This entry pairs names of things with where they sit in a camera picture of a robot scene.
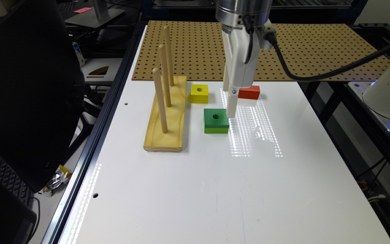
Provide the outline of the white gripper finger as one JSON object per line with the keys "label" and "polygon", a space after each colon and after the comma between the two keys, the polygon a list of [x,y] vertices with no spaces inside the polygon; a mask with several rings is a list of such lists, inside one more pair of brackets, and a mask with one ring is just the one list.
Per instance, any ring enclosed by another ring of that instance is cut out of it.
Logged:
{"label": "white gripper finger", "polygon": [[233,119],[236,116],[239,89],[231,87],[227,97],[227,117]]}
{"label": "white gripper finger", "polygon": [[224,74],[223,74],[223,91],[228,91],[230,88],[230,78],[228,73],[228,66],[225,65]]}

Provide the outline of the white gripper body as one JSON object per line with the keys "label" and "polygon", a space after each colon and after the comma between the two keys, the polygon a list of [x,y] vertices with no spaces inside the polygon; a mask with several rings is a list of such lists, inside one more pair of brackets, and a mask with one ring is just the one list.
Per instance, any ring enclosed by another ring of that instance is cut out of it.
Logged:
{"label": "white gripper body", "polygon": [[249,88],[255,80],[259,56],[259,41],[255,32],[245,27],[234,28],[222,25],[225,65],[227,65],[230,88]]}

